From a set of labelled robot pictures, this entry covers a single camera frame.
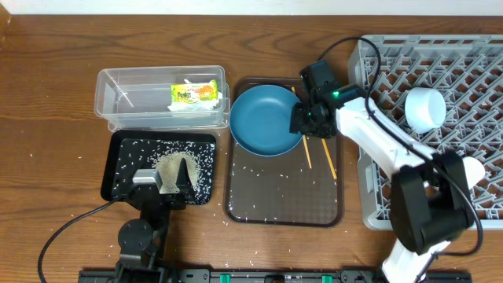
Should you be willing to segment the white green cup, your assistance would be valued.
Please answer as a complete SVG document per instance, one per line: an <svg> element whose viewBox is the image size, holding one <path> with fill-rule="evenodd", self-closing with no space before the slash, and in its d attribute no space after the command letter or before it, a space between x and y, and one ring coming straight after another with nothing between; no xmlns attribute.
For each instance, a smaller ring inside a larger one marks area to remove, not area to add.
<svg viewBox="0 0 503 283"><path fill-rule="evenodd" d="M468 183L468 188L474 187L486 174L483 164L476 158L466 156L463 158L465 175Z"/></svg>

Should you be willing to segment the pile of rice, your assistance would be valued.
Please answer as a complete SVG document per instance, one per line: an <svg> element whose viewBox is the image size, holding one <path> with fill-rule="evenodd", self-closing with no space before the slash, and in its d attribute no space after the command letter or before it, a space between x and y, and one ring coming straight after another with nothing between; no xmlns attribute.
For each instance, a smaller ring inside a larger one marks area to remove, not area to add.
<svg viewBox="0 0 503 283"><path fill-rule="evenodd" d="M194 190L197 193L200 191L198 182L200 181L201 167L198 164L197 158L191 152L173 152L160 156L153 164L153 167L158 170L162 179L161 194L179 192L176 181L182 159L186 161L189 179Z"/></svg>

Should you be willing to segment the wooden chopstick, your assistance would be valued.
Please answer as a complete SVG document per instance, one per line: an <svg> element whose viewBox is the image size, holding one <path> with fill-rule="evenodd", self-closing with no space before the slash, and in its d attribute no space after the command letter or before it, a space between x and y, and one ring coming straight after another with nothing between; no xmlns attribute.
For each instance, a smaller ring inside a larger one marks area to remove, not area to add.
<svg viewBox="0 0 503 283"><path fill-rule="evenodd" d="M296 94L296 89L295 87L291 87L291 91ZM311 158L310 158L310 152L309 152L309 148L308 148L308 144L307 144L307 137L305 135L303 135L303 147L304 147L304 150L305 150L305 153L306 153L306 158L307 158L307 163L308 163L308 166L310 169L312 169L312 163L311 163Z"/></svg>
<svg viewBox="0 0 503 283"><path fill-rule="evenodd" d="M321 139L321 143L322 143L323 148L325 150L325 156L327 158L327 161L328 161L328 164L329 164L329 168L330 168L332 177L333 177L334 180L337 180L336 170L335 170L335 167L334 167L334 164L333 164L333 161L332 161L331 154L329 152L329 147L327 145L327 142L326 142L326 140L324 138L322 138Z"/></svg>

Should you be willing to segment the yellow green snack wrapper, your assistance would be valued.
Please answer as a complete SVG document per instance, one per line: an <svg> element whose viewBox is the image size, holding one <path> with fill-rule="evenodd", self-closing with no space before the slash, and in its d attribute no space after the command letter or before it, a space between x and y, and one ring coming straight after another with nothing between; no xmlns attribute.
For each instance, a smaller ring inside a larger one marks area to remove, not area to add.
<svg viewBox="0 0 503 283"><path fill-rule="evenodd" d="M171 100L184 104L200 101L214 101L218 98L218 84L215 79L206 83L185 83L171 85Z"/></svg>

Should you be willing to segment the white napkin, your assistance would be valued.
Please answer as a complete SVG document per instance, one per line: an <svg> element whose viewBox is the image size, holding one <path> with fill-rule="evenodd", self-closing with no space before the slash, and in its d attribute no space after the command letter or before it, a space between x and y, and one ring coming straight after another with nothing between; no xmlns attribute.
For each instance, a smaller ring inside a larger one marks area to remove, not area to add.
<svg viewBox="0 0 503 283"><path fill-rule="evenodd" d="M171 112L195 112L195 111L209 111L214 109L221 101L222 94L218 91L218 98L214 101L200 101L196 104L184 104L179 102L171 101L171 104L167 107Z"/></svg>

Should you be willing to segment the dark blue plate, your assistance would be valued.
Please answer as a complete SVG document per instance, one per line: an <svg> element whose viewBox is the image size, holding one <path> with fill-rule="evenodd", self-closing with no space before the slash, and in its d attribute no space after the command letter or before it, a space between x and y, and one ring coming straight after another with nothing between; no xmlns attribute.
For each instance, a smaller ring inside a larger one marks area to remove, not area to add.
<svg viewBox="0 0 503 283"><path fill-rule="evenodd" d="M282 86L254 86L235 100L230 130L235 141L258 156L280 156L302 140L290 132L293 107L300 99Z"/></svg>

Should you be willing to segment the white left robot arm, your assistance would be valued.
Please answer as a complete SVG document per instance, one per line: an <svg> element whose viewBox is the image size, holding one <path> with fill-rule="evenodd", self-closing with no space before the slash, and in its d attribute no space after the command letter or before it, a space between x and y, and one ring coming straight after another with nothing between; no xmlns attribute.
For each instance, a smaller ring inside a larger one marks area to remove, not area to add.
<svg viewBox="0 0 503 283"><path fill-rule="evenodd" d="M140 211L137 219L126 222L119 230L119 261L108 282L167 282L172 276L163 267L163 253L173 210L183 210L195 199L185 159L181 159L175 185L176 193L161 193L163 186L156 169L137 170L125 192L118 197Z"/></svg>

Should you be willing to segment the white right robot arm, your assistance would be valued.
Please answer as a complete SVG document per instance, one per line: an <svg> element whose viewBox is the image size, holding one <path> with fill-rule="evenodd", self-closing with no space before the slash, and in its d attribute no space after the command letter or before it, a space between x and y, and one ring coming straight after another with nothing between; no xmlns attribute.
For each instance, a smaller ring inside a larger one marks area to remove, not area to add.
<svg viewBox="0 0 503 283"><path fill-rule="evenodd" d="M483 177L483 165L414 140L360 86L342 86L325 60L306 66L300 77L307 102L293 107L291 133L324 139L342 134L370 155L391 180L390 220L397 237L381 279L425 282L446 247L480 224L468 193Z"/></svg>

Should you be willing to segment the light blue rice bowl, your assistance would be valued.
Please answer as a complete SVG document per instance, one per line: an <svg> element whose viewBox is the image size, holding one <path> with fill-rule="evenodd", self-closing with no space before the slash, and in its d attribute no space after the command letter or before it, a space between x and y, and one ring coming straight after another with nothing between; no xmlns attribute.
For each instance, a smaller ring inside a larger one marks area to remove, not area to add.
<svg viewBox="0 0 503 283"><path fill-rule="evenodd" d="M446 118L446 102L442 94L432 88L415 87L406 95L406 122L417 134L440 128Z"/></svg>

